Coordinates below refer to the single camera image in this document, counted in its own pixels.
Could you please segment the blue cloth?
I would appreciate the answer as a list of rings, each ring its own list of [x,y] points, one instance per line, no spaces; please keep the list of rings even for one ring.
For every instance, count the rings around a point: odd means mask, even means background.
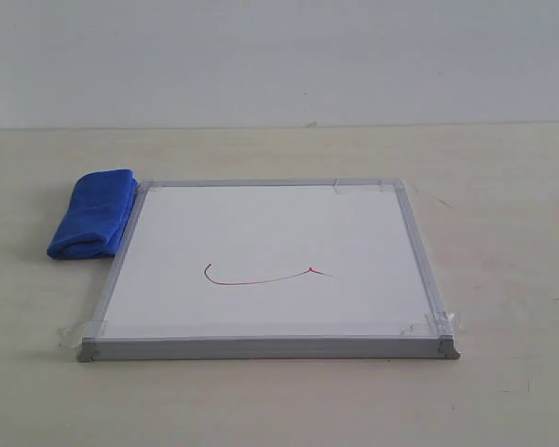
[[[80,178],[47,255],[54,260],[115,256],[138,185],[130,169],[97,171]]]

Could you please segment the clear tape front left corner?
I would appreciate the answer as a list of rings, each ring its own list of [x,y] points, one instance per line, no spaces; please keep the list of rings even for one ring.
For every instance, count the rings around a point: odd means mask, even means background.
[[[102,336],[106,322],[101,320],[78,321],[70,326],[57,330],[58,348],[78,349],[86,340],[93,340]]]

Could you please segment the clear tape back right corner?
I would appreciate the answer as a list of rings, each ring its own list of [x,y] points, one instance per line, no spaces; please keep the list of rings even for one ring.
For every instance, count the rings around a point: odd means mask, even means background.
[[[406,189],[411,189],[418,196],[426,196],[433,200],[439,201],[445,206],[448,203],[444,201],[441,197],[434,195],[431,191],[421,188],[417,183],[406,183],[401,181],[401,184]],[[354,183],[347,184],[346,179],[335,179],[332,183],[332,188],[334,192],[338,195],[348,194],[348,193],[359,193],[359,192],[389,192],[396,189],[395,184],[386,184],[383,181],[371,180],[369,183]]]

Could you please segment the clear tape corner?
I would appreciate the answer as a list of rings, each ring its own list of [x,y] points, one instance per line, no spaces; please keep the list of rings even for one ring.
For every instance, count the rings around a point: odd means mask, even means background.
[[[144,180],[139,184],[138,193],[147,194],[149,191],[156,190],[164,186],[165,183],[163,181]]]
[[[439,201],[445,206],[448,203],[444,201],[441,197],[434,195],[431,191],[421,188],[417,183],[406,183],[401,181],[401,184],[406,189],[411,189],[418,196],[426,196],[433,200]],[[338,195],[348,194],[348,193],[359,193],[359,192],[389,192],[396,189],[395,184],[386,184],[383,181],[371,180],[369,183],[354,183],[347,184],[346,179],[335,179],[332,183],[332,188],[334,192]]]
[[[401,337],[411,338],[455,338],[461,332],[461,315],[458,312],[447,311],[426,314],[420,321],[402,324],[398,328]]]
[[[70,326],[57,330],[58,348],[78,349],[86,340],[93,340],[102,336],[106,322],[101,320],[78,321]]]

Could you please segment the white board with aluminium frame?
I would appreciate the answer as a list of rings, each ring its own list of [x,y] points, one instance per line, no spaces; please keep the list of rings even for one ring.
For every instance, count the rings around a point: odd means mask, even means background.
[[[455,338],[398,334],[446,311],[401,180],[334,180],[138,193],[78,360],[458,359]]]

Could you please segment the clear tape front right corner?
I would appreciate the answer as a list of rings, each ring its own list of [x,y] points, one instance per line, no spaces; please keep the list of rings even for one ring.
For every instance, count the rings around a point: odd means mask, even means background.
[[[461,332],[461,315],[458,312],[447,311],[426,314],[420,321],[402,324],[398,328],[401,337],[411,338],[455,338]]]

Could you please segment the clear tape back left corner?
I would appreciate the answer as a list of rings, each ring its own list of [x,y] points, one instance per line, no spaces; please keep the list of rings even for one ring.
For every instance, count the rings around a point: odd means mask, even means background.
[[[149,191],[156,190],[164,186],[165,183],[163,181],[144,180],[139,184],[138,193],[147,194]]]

